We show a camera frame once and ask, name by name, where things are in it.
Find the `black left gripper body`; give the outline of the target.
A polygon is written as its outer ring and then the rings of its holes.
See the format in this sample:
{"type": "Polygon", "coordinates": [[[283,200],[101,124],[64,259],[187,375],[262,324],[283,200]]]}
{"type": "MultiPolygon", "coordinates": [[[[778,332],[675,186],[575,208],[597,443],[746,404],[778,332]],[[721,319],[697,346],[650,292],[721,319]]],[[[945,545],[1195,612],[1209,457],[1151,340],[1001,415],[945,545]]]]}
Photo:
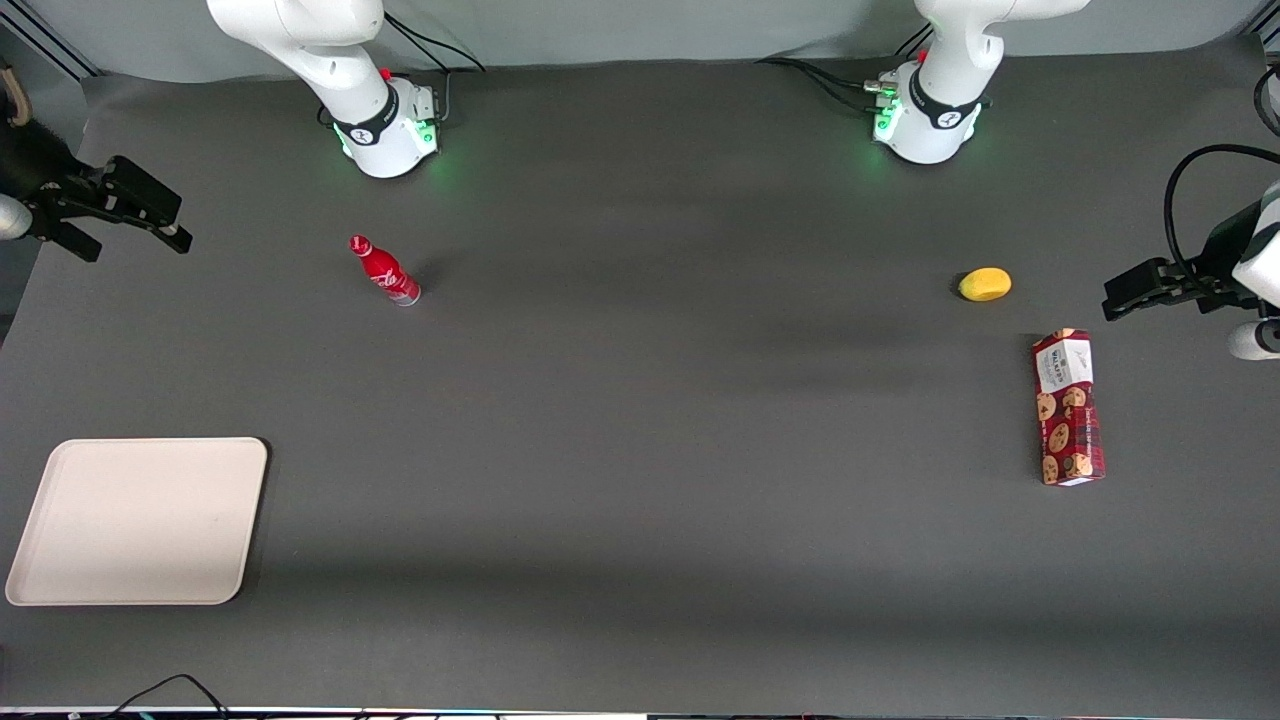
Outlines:
{"type": "Polygon", "coordinates": [[[1199,281],[1210,290],[1210,293],[1196,300],[1201,314],[1224,307],[1262,313],[1263,302],[1260,297],[1233,278],[1234,268],[1244,258],[1252,241],[1260,214],[1258,200],[1222,220],[1210,232],[1202,252],[1194,258],[1199,281]]]}

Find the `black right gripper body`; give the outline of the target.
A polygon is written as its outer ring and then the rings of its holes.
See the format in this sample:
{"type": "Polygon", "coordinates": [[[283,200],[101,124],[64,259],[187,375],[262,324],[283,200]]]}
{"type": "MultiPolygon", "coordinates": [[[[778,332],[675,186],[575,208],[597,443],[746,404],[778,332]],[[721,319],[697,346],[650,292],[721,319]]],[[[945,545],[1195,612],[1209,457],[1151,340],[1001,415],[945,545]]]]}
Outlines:
{"type": "Polygon", "coordinates": [[[97,202],[102,169],[76,158],[38,122],[1,128],[3,240],[33,236],[41,222],[60,222],[59,200],[97,202]]]}

